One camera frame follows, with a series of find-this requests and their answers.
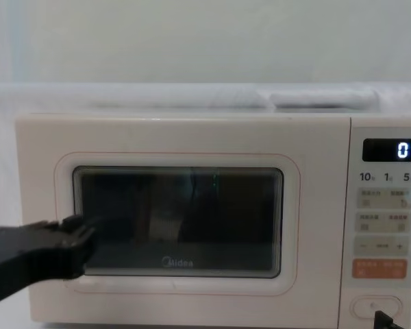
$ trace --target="digital display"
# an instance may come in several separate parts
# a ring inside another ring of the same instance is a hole
[[[411,162],[411,138],[368,138],[362,148],[366,162]]]

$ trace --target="white microwave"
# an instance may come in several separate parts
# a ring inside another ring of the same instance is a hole
[[[411,117],[32,114],[23,222],[103,217],[36,321],[373,327],[411,313]]]

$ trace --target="midea logo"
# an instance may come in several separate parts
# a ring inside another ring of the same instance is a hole
[[[193,268],[193,261],[184,258],[165,256],[162,258],[162,265],[166,268],[191,269]]]

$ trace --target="glass window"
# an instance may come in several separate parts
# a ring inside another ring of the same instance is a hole
[[[274,278],[276,168],[78,167],[75,212],[98,228],[87,275]]]

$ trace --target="control panel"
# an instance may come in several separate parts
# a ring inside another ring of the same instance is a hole
[[[354,120],[340,324],[372,328],[374,312],[382,310],[405,326],[411,309],[411,126],[408,120],[374,127]]]

